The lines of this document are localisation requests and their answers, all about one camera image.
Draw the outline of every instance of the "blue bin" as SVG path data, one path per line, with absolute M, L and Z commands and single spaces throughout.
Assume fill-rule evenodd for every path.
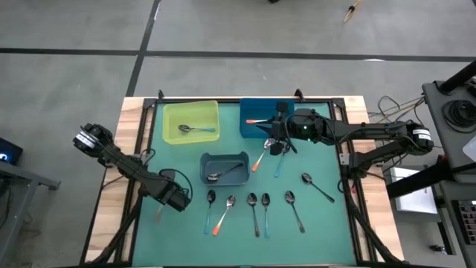
M 271 119 L 277 115 L 276 103 L 285 101 L 288 103 L 288 111 L 285 117 L 291 115 L 295 110 L 293 99 L 265 99 L 265 98 L 244 98 L 239 102 L 239 131 L 243 138 L 268 138 L 268 134 L 256 127 L 256 124 L 247 124 L 246 119 Z

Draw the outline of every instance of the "wooden table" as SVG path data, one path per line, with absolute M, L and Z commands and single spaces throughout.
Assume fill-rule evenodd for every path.
M 237 97 L 218 97 L 220 98 L 237 98 Z M 239 97 L 239 98 L 259 98 L 253 97 Z M 268 96 L 266 98 L 290 98 Z M 343 98 L 345 101 L 347 119 L 350 124 L 360 124 L 361 122 L 369 122 L 367 115 L 367 109 L 365 107 L 364 98 L 362 96 L 306 96 L 308 99 L 313 98 Z M 115 133 L 115 143 L 119 146 L 125 154 L 133 154 L 135 149 L 135 142 L 138 134 L 138 126 L 142 113 L 144 98 L 125 98 L 123 106 L 120 112 L 118 128 Z M 147 147 L 149 139 L 149 129 L 152 118 L 152 110 L 149 111 L 146 122 L 146 129 L 144 131 L 143 147 Z M 375 149 L 375 143 L 372 140 L 366 141 L 353 141 L 354 150 L 357 152 L 367 152 Z M 372 167 L 370 170 L 372 173 L 382 175 L 379 167 Z M 106 171 L 105 179 L 103 183 L 107 183 L 117 177 L 120 174 L 117 169 L 112 168 Z M 393 219 L 392 209 L 390 207 L 390 201 L 388 199 L 385 182 L 379 178 L 367 176 L 361 180 L 364 198 L 367 206 L 367 211 L 370 219 L 370 225 L 375 230 L 376 234 L 380 237 L 384 245 L 400 260 L 403 260 L 403 252 L 400 246 L 399 236 L 396 230 L 395 221 Z M 108 185 L 99 196 L 97 203 L 97 210 L 94 219 L 92 220 L 91 237 L 89 244 L 87 245 L 87 251 L 85 252 L 84 260 L 91 261 L 95 259 L 107 246 L 108 242 L 112 239 L 115 232 L 120 226 L 120 221 L 123 213 L 124 199 L 126 196 L 128 179 L 120 179 L 117 182 Z M 359 241 L 361 244 L 361 250 L 364 260 L 369 260 L 367 251 L 367 242 L 363 231 L 358 227 Z M 123 248 L 123 259 L 126 261 L 129 258 L 129 249 L 131 246 L 132 227 L 129 229 L 125 246 Z

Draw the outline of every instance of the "gray floor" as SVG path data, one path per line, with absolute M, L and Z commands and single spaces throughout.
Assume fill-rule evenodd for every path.
M 353 1 L 163 0 L 149 50 L 318 54 L 474 56 L 471 0 L 367 0 L 342 25 Z M 3 0 L 0 48 L 138 50 L 152 0 Z M 34 267 L 80 259 L 103 169 L 73 148 L 79 125 L 115 128 L 135 57 L 0 54 L 0 136 L 25 149 L 22 167 L 62 180 L 41 191 L 33 222 L 13 256 Z M 363 95 L 376 111 L 382 95 L 406 101 L 421 85 L 444 80 L 465 63 L 355 60 L 258 60 L 146 57 L 135 96 Z M 425 106 L 423 123 L 434 125 Z M 439 149 L 405 162 L 431 164 Z M 462 267 L 462 258 L 428 250 L 441 244 L 436 223 L 396 214 L 405 258 L 414 264 Z

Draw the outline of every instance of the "gray tray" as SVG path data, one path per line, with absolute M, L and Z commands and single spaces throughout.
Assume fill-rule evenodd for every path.
M 224 172 L 239 163 L 243 163 L 243 167 L 238 167 L 226 174 L 223 174 L 218 181 L 210 182 L 207 177 L 210 173 Z M 217 155 L 212 156 L 204 153 L 200 158 L 200 179 L 209 186 L 234 186 L 244 185 L 250 177 L 250 166 L 248 154 L 241 152 L 237 155 Z

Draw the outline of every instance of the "yellow bin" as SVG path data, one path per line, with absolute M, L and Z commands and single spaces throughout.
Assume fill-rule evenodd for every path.
M 191 130 L 184 132 L 180 125 L 191 128 L 214 128 L 214 131 Z M 218 102 L 214 100 L 167 104 L 164 106 L 162 137 L 168 144 L 191 144 L 216 141 L 220 137 Z

